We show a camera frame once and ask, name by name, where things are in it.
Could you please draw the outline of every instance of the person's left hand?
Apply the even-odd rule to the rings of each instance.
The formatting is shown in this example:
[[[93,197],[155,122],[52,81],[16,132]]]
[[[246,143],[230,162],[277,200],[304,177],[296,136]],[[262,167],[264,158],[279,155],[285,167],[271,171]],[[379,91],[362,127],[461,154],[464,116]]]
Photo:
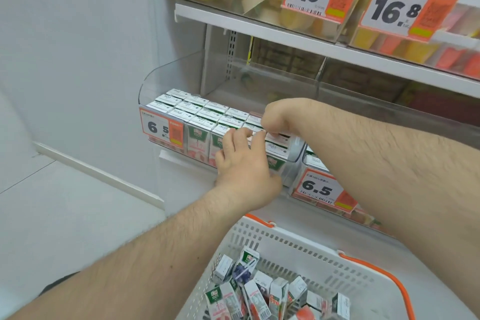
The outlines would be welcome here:
[[[246,212],[269,204],[282,190],[282,180],[271,175],[265,151],[265,131],[247,137],[247,128],[230,129],[223,137],[223,149],[215,155],[218,177],[215,186],[234,200],[245,204]]]

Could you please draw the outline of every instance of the hand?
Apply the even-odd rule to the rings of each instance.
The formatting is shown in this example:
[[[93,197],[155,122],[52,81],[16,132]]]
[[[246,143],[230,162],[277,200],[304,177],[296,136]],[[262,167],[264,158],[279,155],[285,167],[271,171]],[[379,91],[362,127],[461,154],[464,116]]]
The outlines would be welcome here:
[[[285,98],[271,102],[265,108],[261,125],[269,133],[290,132],[300,137],[299,125],[305,120],[304,112],[315,103],[309,98]]]
[[[282,190],[278,175],[270,175],[265,152],[265,131],[247,137],[252,131],[247,128],[230,129],[223,136],[223,149],[215,155],[218,177],[216,189],[245,205],[245,213],[269,204]]]

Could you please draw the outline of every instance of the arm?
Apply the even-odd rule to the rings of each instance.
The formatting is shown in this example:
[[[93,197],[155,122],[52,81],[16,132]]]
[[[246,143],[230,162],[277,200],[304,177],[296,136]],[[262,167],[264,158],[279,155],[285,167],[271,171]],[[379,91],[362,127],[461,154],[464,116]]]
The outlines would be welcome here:
[[[303,137],[343,188],[480,316],[480,272],[469,270],[480,258],[480,151],[303,98],[268,105],[261,123]]]
[[[213,190],[22,308],[10,320],[174,319],[225,234],[240,218],[276,197],[265,132],[251,150],[242,128],[223,139]]]

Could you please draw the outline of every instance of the baseboard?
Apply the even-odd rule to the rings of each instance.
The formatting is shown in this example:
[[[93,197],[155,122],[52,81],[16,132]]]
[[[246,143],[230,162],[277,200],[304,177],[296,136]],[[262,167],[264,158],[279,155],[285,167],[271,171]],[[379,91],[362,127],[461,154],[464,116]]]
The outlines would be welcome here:
[[[134,196],[144,202],[147,202],[159,209],[165,210],[164,201],[161,198],[159,198],[157,195],[152,194],[151,192],[143,190],[138,186],[135,186],[131,183],[123,181],[122,179],[116,176],[113,176],[110,173],[99,170],[94,166],[91,166],[85,162],[82,162],[81,160],[70,157],[42,143],[33,142],[33,145],[38,153],[44,154],[45,156],[50,157],[51,159],[57,160],[63,163],[64,165],[70,166],[75,170],[78,170],[80,172],[83,172],[84,174],[87,174],[88,176],[91,176],[93,178],[96,178],[97,180],[105,182],[106,184],[116,189],[119,189],[123,192],[126,192],[127,194]]]

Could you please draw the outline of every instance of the floor grout line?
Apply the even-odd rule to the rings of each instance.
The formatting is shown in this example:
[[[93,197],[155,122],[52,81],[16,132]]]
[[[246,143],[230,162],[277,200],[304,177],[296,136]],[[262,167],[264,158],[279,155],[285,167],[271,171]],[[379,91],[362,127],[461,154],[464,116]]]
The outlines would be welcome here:
[[[8,188],[6,188],[5,190],[1,191],[1,192],[0,192],[0,195],[2,195],[5,191],[10,190],[10,189],[11,189],[12,187],[14,187],[15,185],[18,185],[18,184],[21,183],[22,181],[27,180],[27,178],[29,178],[30,176],[35,175],[38,171],[43,170],[43,169],[44,169],[45,167],[47,167],[47,166],[50,166],[50,165],[51,165],[52,163],[54,163],[54,162],[57,162],[57,161],[54,160],[54,161],[50,162],[49,164],[43,166],[42,168],[39,168],[38,170],[36,170],[36,171],[33,172],[32,174],[29,174],[27,177],[21,179],[21,180],[18,181],[17,183],[14,183],[14,184],[11,185],[10,187],[8,187]]]

